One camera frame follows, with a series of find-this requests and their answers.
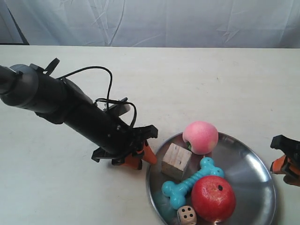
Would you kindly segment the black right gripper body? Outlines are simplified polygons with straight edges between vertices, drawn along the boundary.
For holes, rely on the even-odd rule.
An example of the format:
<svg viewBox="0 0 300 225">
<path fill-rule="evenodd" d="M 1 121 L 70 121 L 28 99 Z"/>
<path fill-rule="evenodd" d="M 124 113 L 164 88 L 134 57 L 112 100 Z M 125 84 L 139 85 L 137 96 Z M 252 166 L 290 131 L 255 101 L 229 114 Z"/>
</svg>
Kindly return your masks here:
<svg viewBox="0 0 300 225">
<path fill-rule="evenodd" d="M 270 147 L 272 149 L 281 150 L 285 155 L 295 162 L 300 161 L 300 142 L 287 138 L 284 135 L 273 137 Z"/>
</svg>

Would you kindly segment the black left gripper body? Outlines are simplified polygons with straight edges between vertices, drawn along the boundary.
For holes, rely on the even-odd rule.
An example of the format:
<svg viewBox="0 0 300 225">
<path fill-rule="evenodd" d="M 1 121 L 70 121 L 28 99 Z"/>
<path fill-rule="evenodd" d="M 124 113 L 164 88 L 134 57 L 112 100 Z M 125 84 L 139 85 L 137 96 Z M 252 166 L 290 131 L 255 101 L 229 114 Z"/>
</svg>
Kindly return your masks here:
<svg viewBox="0 0 300 225">
<path fill-rule="evenodd" d="M 110 159 L 113 165 L 123 165 L 136 147 L 144 146 L 144 141 L 158 137 L 154 125 L 130 127 L 112 115 L 101 110 L 91 110 L 91 119 L 95 124 L 99 148 L 92 153 L 92 159 Z"/>
</svg>

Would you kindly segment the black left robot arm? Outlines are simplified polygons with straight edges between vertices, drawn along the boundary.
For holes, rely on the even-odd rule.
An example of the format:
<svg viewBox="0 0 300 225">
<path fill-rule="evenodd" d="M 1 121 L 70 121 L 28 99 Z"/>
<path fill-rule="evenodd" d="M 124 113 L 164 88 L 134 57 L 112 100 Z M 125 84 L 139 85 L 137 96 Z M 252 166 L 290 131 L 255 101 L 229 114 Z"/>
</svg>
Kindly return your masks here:
<svg viewBox="0 0 300 225">
<path fill-rule="evenodd" d="M 101 110 L 68 75 L 51 77 L 58 65 L 54 59 L 46 68 L 35 64 L 17 64 L 0 68 L 0 98 L 8 106 L 33 111 L 52 124 L 66 124 L 97 145 L 91 158 L 109 159 L 113 165 L 140 170 L 143 162 L 155 164 L 157 157 L 148 144 L 157 138 L 154 125 L 135 127 L 120 116 L 128 111 L 126 98 L 100 98 L 106 104 Z"/>
</svg>

